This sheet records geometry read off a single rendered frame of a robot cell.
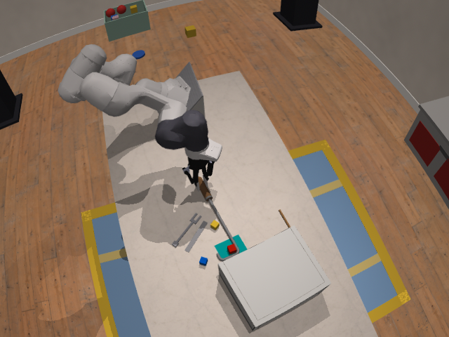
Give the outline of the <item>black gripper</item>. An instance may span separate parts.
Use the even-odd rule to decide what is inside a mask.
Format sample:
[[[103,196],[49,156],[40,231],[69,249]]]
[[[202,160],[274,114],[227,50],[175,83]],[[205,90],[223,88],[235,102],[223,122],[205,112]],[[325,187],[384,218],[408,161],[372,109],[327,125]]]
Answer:
[[[213,165],[214,165],[214,161],[209,161],[209,160],[195,160],[195,159],[190,159],[188,157],[188,167],[187,168],[182,168],[182,170],[184,171],[184,173],[188,176],[191,184],[195,184],[198,192],[200,191],[199,188],[199,170],[201,169],[203,172],[203,181],[206,184],[206,187],[208,187],[208,177],[212,176],[213,174]],[[207,167],[207,171],[206,171],[206,165],[208,164]],[[189,170],[193,170],[193,177],[191,177]]]

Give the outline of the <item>small blue cube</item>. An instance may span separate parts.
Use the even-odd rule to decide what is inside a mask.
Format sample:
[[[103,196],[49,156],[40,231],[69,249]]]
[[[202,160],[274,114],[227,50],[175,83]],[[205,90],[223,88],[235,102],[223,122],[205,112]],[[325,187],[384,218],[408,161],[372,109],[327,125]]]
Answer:
[[[208,259],[207,259],[207,258],[201,257],[201,259],[200,259],[200,261],[199,261],[199,264],[205,265],[205,266],[206,266],[207,262],[208,262]]]

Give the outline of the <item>grey flat bar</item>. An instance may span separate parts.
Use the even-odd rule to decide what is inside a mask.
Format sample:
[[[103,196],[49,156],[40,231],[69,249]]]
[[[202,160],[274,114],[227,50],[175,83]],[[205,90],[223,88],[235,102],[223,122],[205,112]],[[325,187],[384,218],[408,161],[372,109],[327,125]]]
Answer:
[[[202,231],[203,231],[203,229],[205,228],[206,225],[207,225],[207,222],[203,221],[201,226],[199,227],[199,229],[196,231],[195,235],[193,236],[192,240],[188,244],[188,246],[185,249],[185,251],[189,252],[191,250],[191,248],[195,244],[196,240],[199,238],[200,234],[202,233]]]

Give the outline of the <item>teal square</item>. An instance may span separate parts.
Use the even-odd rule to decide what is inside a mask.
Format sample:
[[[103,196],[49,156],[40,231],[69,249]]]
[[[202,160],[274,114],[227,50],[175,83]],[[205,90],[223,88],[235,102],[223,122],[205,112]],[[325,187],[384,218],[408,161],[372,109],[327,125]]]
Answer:
[[[247,250],[245,244],[243,243],[243,241],[241,240],[239,235],[236,235],[233,238],[234,238],[234,241],[236,242],[240,252]],[[231,239],[228,239],[224,242],[221,242],[221,243],[215,245],[215,248],[216,248],[217,252],[219,253],[219,255],[221,256],[221,258],[226,258],[227,256],[231,255],[231,254],[229,254],[229,251],[227,249],[227,246],[229,246],[231,244],[233,244]]]

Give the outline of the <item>yellow block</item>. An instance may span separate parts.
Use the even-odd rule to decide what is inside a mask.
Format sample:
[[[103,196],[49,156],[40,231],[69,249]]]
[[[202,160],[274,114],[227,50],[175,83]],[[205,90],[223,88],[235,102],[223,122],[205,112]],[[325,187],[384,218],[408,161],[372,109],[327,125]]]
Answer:
[[[210,224],[210,227],[213,228],[214,230],[218,229],[219,226],[220,224],[215,220]]]

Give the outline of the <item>steel hook with wooden handle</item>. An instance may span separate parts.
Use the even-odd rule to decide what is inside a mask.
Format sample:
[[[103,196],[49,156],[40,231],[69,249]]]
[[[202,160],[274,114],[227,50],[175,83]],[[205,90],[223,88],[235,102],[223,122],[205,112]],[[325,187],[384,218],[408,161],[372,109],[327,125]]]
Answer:
[[[212,202],[213,197],[210,194],[208,188],[206,187],[206,184],[204,183],[202,177],[199,177],[199,188],[200,188],[200,191],[201,191],[202,195],[204,196],[205,200],[210,202],[210,205],[213,207],[213,210],[215,211],[215,213],[216,213],[217,217],[219,218],[220,222],[222,223],[223,228],[225,229],[225,231],[228,234],[229,238],[231,239],[232,243],[236,247],[236,253],[234,253],[234,254],[232,254],[230,256],[227,256],[226,258],[221,258],[221,256],[218,253],[216,254],[217,257],[219,258],[219,260],[224,261],[224,260],[226,260],[228,258],[231,258],[232,256],[235,256],[236,254],[238,254],[240,252],[240,250],[239,250],[236,242],[234,241],[233,237],[231,236],[229,230],[227,229],[227,226],[225,225],[224,221],[222,220],[220,214],[218,213],[217,209],[215,208],[215,205]]]

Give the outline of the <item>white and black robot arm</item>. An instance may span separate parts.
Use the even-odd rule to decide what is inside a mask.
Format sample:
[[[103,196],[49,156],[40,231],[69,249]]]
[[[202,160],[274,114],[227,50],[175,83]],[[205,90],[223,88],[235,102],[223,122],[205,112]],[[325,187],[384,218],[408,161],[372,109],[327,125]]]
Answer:
[[[219,159],[222,145],[208,138],[205,117],[199,111],[187,110],[191,88],[182,77],[164,82],[144,78],[130,86],[136,58],[126,53],[111,62],[106,59],[101,47],[85,45],[60,82],[60,97],[68,103],[87,100],[112,117],[127,113],[136,104],[145,105],[160,114],[155,135],[160,146],[185,148],[190,159]]]

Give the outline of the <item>red block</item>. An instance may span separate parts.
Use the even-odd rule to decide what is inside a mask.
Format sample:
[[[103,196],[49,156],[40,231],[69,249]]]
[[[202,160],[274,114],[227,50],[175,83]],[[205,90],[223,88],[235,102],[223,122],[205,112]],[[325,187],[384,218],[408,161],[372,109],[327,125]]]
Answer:
[[[234,244],[227,246],[227,249],[229,251],[229,254],[236,253],[236,247]]]

